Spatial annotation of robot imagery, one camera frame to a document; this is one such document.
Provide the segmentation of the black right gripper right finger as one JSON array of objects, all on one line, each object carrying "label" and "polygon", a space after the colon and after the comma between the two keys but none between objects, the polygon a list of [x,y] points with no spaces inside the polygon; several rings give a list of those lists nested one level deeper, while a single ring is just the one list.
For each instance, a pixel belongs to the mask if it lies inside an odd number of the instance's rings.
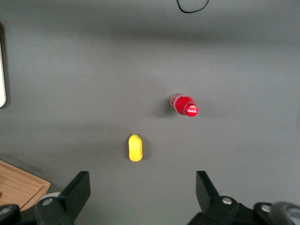
[{"label": "black right gripper right finger", "polygon": [[231,197],[221,196],[205,171],[196,172],[196,198],[201,208],[190,225],[231,225],[239,204]]}]

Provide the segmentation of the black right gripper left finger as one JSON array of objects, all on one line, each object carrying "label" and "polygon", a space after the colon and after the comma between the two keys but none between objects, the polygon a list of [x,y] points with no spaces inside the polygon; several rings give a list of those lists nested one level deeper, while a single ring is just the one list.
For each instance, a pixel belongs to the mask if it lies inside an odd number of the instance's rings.
[{"label": "black right gripper left finger", "polygon": [[90,174],[79,172],[58,196],[48,196],[34,206],[38,225],[73,225],[90,197]]}]

